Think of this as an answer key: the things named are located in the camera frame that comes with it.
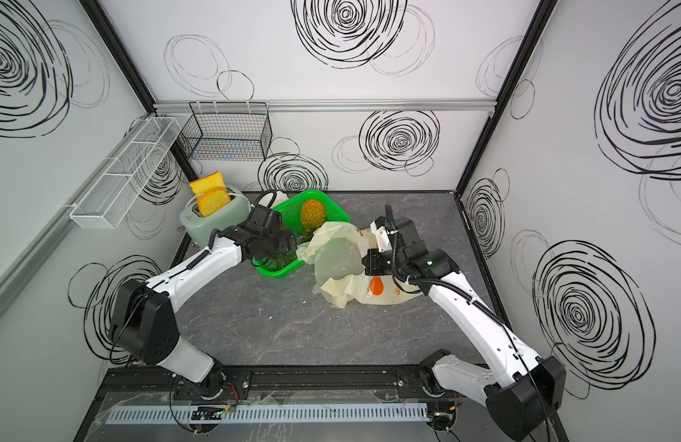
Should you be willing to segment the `yellow-orange pineapple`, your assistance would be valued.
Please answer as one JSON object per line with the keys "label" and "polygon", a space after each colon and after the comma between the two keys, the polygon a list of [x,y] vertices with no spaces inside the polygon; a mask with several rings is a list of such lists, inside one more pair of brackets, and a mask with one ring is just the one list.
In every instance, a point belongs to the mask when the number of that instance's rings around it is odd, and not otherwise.
{"label": "yellow-orange pineapple", "polygon": [[300,222],[303,232],[313,232],[327,220],[326,210],[322,202],[307,200],[300,211]]}

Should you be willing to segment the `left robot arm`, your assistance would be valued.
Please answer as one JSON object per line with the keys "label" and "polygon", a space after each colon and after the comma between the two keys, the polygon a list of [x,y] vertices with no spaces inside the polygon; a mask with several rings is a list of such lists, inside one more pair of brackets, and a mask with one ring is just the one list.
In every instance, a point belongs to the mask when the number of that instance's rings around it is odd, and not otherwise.
{"label": "left robot arm", "polygon": [[176,313],[223,272],[296,249],[294,233],[274,209],[279,194],[260,194],[247,219],[214,229],[208,244],[191,258],[145,281],[124,283],[110,320],[112,343],[149,366],[187,379],[204,399],[217,398],[227,386],[222,364],[181,336]]}

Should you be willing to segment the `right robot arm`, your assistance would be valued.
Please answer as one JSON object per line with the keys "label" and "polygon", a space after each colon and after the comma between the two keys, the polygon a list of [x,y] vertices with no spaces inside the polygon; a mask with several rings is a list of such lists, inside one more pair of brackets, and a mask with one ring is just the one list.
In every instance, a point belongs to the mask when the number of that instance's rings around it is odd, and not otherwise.
{"label": "right robot arm", "polygon": [[402,293],[426,296],[469,338],[483,365],[439,350],[420,364],[425,394],[447,392],[484,405],[493,422],[513,441],[544,427],[548,440],[567,436],[558,414],[566,370],[556,357],[542,357],[523,342],[473,290],[443,250],[429,250],[414,223],[397,219],[391,206],[371,225],[377,246],[364,256],[367,276],[388,276]]}

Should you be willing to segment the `green-brown pineapple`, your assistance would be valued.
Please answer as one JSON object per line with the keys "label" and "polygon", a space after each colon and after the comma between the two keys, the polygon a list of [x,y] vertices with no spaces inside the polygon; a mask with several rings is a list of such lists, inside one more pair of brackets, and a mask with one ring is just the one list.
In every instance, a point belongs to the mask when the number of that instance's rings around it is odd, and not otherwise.
{"label": "green-brown pineapple", "polygon": [[261,261],[257,263],[257,267],[261,267],[270,272],[278,272],[285,269],[285,267],[291,265],[296,260],[296,250],[289,250],[289,252],[269,255],[262,258]]}

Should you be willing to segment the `yellow printed plastic bag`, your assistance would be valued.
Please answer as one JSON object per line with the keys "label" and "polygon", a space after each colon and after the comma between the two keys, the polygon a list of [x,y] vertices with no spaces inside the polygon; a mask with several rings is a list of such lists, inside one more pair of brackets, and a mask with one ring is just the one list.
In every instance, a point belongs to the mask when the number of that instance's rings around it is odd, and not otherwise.
{"label": "yellow printed plastic bag", "polygon": [[367,253],[377,248],[370,229],[360,230],[346,222],[326,222],[310,241],[297,247],[300,261],[314,267],[316,283],[312,289],[333,307],[343,309],[355,300],[361,304],[390,306],[417,298],[419,287],[395,284],[391,276],[368,276],[362,263]]}

